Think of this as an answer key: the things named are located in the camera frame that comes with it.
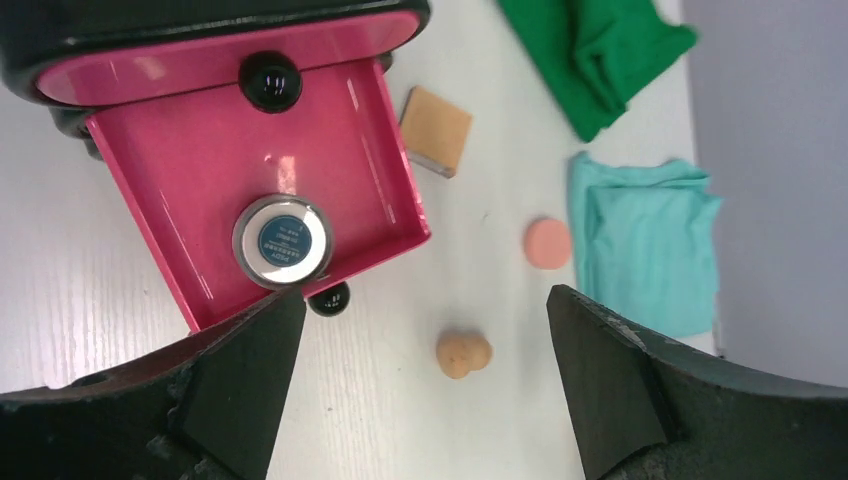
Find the gourd-shaped beige makeup sponge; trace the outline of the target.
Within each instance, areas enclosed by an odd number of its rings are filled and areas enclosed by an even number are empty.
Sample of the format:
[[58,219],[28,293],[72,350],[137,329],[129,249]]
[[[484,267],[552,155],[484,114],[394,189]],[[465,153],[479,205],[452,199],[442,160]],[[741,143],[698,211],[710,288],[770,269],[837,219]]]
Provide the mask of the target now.
[[453,330],[439,337],[435,353],[442,373],[458,380],[488,366],[494,349],[480,332]]

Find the round powder jar blue label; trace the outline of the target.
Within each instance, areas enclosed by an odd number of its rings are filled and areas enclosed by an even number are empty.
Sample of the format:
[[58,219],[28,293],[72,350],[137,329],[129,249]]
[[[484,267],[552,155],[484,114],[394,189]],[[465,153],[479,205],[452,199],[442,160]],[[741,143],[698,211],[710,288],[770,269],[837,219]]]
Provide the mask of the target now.
[[326,215],[306,199],[271,194],[249,204],[233,227],[232,250],[244,274],[279,290],[319,277],[334,250]]

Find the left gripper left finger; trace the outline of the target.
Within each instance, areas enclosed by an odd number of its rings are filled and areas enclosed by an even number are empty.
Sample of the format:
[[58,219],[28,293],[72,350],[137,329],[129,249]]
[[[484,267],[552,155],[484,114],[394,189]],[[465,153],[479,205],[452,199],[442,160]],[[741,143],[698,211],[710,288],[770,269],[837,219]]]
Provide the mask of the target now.
[[71,385],[1,397],[5,479],[263,479],[303,332],[299,292]]

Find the black pink drawer organizer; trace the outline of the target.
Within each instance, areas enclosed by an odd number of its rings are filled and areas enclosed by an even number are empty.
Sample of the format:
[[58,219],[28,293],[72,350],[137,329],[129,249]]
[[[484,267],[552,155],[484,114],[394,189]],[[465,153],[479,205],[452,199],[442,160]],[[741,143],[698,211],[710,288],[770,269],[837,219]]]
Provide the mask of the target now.
[[429,17],[425,1],[5,1],[1,78],[105,161],[201,331],[270,291],[232,250],[263,196],[330,222],[307,296],[430,238],[381,62]]

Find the pink round powder puff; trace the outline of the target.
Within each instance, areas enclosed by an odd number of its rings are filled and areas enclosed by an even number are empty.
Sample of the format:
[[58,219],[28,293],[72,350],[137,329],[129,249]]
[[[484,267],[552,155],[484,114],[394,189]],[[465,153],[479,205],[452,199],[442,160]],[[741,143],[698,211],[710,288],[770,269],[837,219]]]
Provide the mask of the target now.
[[530,265],[541,270],[557,270],[572,258],[572,237],[567,225],[553,218],[539,218],[528,225],[523,250]]

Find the tan square compact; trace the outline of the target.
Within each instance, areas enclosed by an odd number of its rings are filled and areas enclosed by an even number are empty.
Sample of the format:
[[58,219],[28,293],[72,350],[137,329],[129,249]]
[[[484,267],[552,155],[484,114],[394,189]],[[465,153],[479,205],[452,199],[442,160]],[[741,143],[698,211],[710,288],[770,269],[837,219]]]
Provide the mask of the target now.
[[455,177],[472,123],[473,116],[466,110],[414,86],[400,121],[407,157],[444,178]]

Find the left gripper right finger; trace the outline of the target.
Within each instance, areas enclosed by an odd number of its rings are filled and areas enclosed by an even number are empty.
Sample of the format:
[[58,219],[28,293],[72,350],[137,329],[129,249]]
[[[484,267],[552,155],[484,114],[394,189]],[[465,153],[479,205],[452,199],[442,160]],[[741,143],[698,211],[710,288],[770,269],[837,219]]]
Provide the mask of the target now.
[[843,479],[847,392],[744,367],[566,285],[552,344],[589,479]]

